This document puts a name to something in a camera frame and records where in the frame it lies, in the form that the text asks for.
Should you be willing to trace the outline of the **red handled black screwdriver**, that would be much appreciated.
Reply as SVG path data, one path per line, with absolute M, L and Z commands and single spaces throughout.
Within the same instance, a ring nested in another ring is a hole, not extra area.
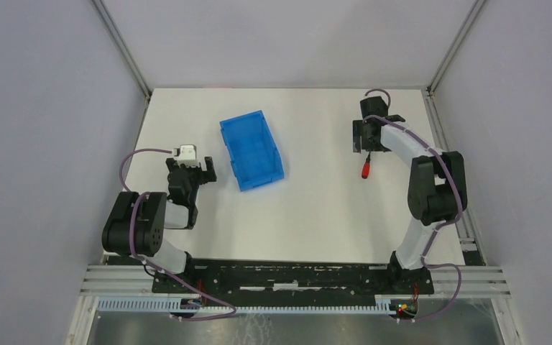
M 370 174 L 371 169 L 371 152 L 367 154 L 364 165 L 362 167 L 361 177 L 362 179 L 367 179 Z

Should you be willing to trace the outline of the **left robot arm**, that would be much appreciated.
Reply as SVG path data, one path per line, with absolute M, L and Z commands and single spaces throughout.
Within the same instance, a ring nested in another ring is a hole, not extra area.
M 213 158 L 204 163 L 166 159 L 169 170 L 166 192 L 121 192 L 101 234 L 105 251 L 140 259 L 146 265 L 170 273 L 170 284 L 180 293 L 197 283 L 191 255 L 165 240 L 166 230 L 193 229 L 198 218 L 199 188 L 217 181 Z

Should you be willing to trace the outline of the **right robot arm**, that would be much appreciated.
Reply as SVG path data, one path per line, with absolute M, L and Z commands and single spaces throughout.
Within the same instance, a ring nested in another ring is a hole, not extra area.
M 415 284 L 412 270 L 427 266 L 440 230 L 456 223 L 467 207 L 464 158 L 457 151 L 436 149 L 398 115 L 354 120 L 352 138 L 354 152 L 391 152 L 410 169 L 407 201 L 412 219 L 395 250 L 398 267 L 386 274 L 388 288 L 405 293 Z

